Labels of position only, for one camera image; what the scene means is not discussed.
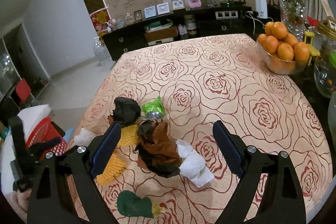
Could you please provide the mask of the black tv cabinet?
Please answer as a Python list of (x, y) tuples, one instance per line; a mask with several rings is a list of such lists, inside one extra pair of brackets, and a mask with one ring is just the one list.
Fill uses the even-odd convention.
[(268, 6), (268, 16), (259, 18), (249, 6), (226, 6), (177, 10), (133, 23), (102, 36), (114, 61), (123, 53), (157, 44), (215, 35), (247, 34), (256, 38), (264, 24), (280, 21), (280, 9)]

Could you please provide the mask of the green snack wrapper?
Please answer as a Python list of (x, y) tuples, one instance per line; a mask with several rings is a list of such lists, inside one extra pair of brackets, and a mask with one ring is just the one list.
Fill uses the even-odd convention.
[(161, 97), (141, 105), (141, 110), (147, 119), (153, 120), (162, 119), (166, 114)]

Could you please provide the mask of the brown black crumpled wrapper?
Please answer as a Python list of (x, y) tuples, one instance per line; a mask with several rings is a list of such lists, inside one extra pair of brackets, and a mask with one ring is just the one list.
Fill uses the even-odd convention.
[(182, 163), (177, 145), (167, 134), (166, 122), (146, 119), (140, 124), (135, 150), (146, 168), (160, 177), (171, 178), (180, 174)]

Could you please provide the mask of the small framed photo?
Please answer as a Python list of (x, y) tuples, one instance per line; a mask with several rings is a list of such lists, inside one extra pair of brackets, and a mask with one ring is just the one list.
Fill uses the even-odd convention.
[(137, 11), (134, 12), (134, 19), (135, 19), (135, 21), (141, 21), (142, 20), (141, 10), (137, 10)]

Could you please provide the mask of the clear large water bottle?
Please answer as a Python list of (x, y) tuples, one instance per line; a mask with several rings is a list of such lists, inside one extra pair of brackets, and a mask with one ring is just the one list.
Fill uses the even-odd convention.
[(106, 65), (112, 60), (112, 57), (110, 56), (105, 44), (101, 42), (98, 36), (94, 38), (93, 51), (99, 60), (100, 66)]

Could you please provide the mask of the red plastic mesh basket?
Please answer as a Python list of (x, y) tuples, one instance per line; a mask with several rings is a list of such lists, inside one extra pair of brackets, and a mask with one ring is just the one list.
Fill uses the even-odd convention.
[(58, 128), (51, 118), (43, 118), (30, 133), (26, 141), (26, 150), (37, 160), (43, 160), (48, 152), (62, 155), (68, 143), (59, 133)]

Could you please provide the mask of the black crumpled paper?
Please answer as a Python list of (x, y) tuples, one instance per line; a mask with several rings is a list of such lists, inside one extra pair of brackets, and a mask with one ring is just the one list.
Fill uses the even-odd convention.
[(117, 122), (123, 128), (135, 124), (141, 116), (140, 106), (131, 98), (117, 97), (114, 100), (114, 104), (113, 113), (108, 116), (109, 124)]

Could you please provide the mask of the blue framed picture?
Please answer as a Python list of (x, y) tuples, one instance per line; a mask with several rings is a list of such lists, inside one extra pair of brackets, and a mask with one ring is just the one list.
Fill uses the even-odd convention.
[(150, 6), (147, 8), (144, 8), (144, 15), (145, 19), (152, 18), (157, 15), (156, 7), (155, 6)]

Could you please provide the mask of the rose pattern tablecloth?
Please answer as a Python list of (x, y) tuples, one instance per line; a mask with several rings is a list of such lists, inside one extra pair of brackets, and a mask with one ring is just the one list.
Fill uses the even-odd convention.
[(139, 104), (161, 97), (169, 137), (190, 143), (214, 175), (201, 188), (183, 176), (162, 178), (138, 165), (134, 147), (122, 148), (125, 170), (98, 187), (120, 223), (151, 222), (118, 213), (117, 197), (123, 190), (161, 206), (153, 223), (218, 219), (238, 184), (213, 139), (218, 120), (260, 151), (286, 151), (297, 172), (306, 217), (315, 216), (333, 178), (326, 136), (299, 87), (288, 76), (268, 71), (250, 37), (209, 36), (124, 53), (88, 105), (79, 129), (104, 133), (117, 97)]

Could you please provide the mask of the white tissue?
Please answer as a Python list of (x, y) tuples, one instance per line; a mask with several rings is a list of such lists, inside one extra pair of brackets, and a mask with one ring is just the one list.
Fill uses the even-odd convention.
[(214, 175), (206, 166), (206, 161), (190, 143), (178, 139), (176, 141), (177, 152), (182, 159), (179, 167), (180, 174), (187, 177), (197, 188), (210, 182)]

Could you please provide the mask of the white framed picture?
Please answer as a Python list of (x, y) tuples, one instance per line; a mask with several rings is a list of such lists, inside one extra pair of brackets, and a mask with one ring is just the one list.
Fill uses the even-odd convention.
[(165, 2), (165, 3), (158, 4), (157, 12), (158, 12), (158, 15), (169, 14), (170, 13), (169, 3)]

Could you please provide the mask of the white router box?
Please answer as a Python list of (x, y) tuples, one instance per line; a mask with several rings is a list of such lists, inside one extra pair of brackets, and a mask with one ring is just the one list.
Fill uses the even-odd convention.
[(267, 0), (255, 0), (255, 7), (259, 18), (268, 18)]

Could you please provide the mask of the black wifi router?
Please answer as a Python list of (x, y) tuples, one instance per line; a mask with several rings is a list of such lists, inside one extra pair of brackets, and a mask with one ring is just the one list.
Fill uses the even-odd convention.
[(236, 7), (236, 6), (244, 6), (246, 5), (246, 0), (226, 0), (226, 1), (221, 1), (220, 6), (221, 7)]

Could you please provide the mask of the dark green leaf scrap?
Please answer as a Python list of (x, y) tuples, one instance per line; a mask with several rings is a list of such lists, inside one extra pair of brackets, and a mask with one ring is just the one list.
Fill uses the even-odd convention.
[(160, 215), (162, 208), (148, 197), (141, 198), (134, 192), (124, 190), (118, 195), (117, 210), (126, 217), (155, 218)]

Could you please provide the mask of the red chair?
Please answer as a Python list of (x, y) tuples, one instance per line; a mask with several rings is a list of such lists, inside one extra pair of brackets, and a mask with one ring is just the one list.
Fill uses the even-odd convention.
[(18, 96), (18, 106), (32, 106), (34, 96), (32, 90), (25, 79), (20, 79), (15, 87), (15, 93)]

